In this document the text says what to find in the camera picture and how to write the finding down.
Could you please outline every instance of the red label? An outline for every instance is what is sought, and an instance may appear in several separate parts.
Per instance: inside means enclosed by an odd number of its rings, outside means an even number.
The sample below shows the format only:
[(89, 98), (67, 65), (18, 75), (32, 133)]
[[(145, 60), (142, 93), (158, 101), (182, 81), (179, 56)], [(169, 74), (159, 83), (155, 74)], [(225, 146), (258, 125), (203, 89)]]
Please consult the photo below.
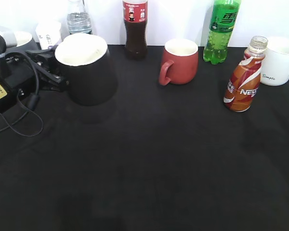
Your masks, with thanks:
[(226, 106), (235, 112), (249, 109), (260, 85), (261, 63), (264, 57), (245, 54), (244, 60), (235, 69), (224, 97)]
[(130, 23), (142, 23), (148, 19), (148, 2), (131, 4), (123, 1), (124, 20)]

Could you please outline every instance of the green bottle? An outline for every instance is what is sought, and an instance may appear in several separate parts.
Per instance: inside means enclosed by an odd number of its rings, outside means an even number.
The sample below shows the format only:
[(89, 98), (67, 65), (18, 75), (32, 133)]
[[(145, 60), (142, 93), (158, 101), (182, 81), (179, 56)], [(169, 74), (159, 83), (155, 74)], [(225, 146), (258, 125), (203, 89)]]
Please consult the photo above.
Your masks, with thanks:
[(210, 23), (210, 33), (203, 52), (203, 59), (213, 65), (227, 57), (227, 46), (235, 27), (241, 0), (215, 0)]

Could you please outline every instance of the water bottle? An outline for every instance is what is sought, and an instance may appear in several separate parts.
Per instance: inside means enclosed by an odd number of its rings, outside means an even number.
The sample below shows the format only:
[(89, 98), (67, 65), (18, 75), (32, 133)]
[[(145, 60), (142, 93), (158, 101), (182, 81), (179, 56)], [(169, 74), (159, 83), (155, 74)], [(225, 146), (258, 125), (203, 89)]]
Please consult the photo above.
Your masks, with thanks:
[(235, 27), (241, 0), (215, 0), (210, 23), (210, 33), (203, 59), (213, 65), (227, 57), (227, 46)]
[(85, 10), (82, 0), (68, 0), (67, 28), (70, 34), (92, 34), (89, 14)]

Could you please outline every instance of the red mug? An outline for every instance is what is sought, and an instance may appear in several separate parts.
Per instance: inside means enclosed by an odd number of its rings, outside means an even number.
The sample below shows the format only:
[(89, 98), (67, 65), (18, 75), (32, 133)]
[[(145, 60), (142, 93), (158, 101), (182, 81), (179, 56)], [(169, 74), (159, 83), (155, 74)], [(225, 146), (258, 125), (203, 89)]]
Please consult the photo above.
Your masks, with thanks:
[(193, 80), (198, 70), (198, 46), (193, 41), (176, 38), (165, 45), (160, 85), (185, 84)]

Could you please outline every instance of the cup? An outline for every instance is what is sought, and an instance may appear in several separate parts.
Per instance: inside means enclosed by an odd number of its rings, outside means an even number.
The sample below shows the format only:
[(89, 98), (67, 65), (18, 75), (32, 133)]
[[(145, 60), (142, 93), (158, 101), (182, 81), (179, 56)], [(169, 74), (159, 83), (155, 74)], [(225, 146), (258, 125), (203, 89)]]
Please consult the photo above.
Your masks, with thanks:
[(15, 31), (14, 32), (17, 46), (6, 49), (6, 53), (15, 52), (15, 51), (28, 51), (28, 50), (39, 50), (39, 47), (32, 35), (24, 31)]
[(42, 50), (51, 49), (62, 42), (61, 23), (53, 20), (42, 21), (36, 28)]
[(289, 80), (289, 38), (270, 37), (262, 63), (261, 82), (280, 86)]
[(185, 84), (193, 80), (198, 70), (198, 46), (193, 41), (176, 38), (164, 48), (159, 83)]
[(66, 37), (55, 51), (68, 93), (76, 103), (98, 105), (116, 92), (118, 81), (107, 43), (99, 36), (77, 33)]

